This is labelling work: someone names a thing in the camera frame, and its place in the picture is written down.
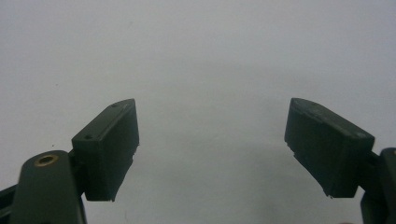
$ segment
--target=white surface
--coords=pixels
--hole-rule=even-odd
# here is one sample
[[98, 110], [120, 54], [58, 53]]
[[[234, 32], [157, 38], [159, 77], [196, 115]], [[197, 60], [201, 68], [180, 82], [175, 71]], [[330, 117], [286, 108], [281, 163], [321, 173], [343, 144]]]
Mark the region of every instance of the white surface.
[[361, 223], [283, 141], [291, 97], [395, 147], [394, 1], [2, 1], [0, 189], [106, 106], [141, 146], [102, 223]]

